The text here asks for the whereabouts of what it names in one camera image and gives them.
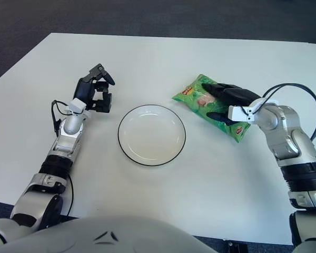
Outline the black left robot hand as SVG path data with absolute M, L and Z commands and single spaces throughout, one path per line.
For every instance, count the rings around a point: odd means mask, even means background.
M 73 98 L 84 102 L 87 111 L 109 113 L 112 103 L 109 85 L 115 85 L 113 78 L 102 64 L 97 64 L 88 75 L 79 79 Z

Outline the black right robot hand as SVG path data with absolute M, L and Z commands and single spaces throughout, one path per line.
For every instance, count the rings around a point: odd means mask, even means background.
M 207 84 L 202 83 L 202 87 L 213 97 L 219 99 L 227 106 L 249 106 L 253 101 L 260 99 L 261 97 L 254 92 L 243 89 L 236 85 L 217 83 Z M 239 123 L 239 121 L 232 121 L 228 118 L 228 113 L 208 112 L 207 117 L 225 123 L 227 126 L 231 126 Z

